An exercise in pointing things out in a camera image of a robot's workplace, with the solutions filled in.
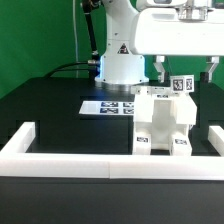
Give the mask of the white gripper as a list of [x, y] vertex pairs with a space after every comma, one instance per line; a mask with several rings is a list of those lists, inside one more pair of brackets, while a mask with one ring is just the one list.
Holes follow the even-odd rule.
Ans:
[[200, 80], [212, 82], [219, 56], [224, 56], [224, 9], [214, 8], [211, 0], [137, 0], [136, 8], [130, 50], [156, 55], [153, 65], [160, 83], [169, 75], [164, 56], [207, 56]]

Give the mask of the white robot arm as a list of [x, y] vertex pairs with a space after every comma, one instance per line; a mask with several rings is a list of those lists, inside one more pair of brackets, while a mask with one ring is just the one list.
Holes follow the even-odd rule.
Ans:
[[128, 88], [146, 83], [146, 55], [224, 56], [224, 8], [212, 0], [102, 0], [106, 51], [98, 86]]

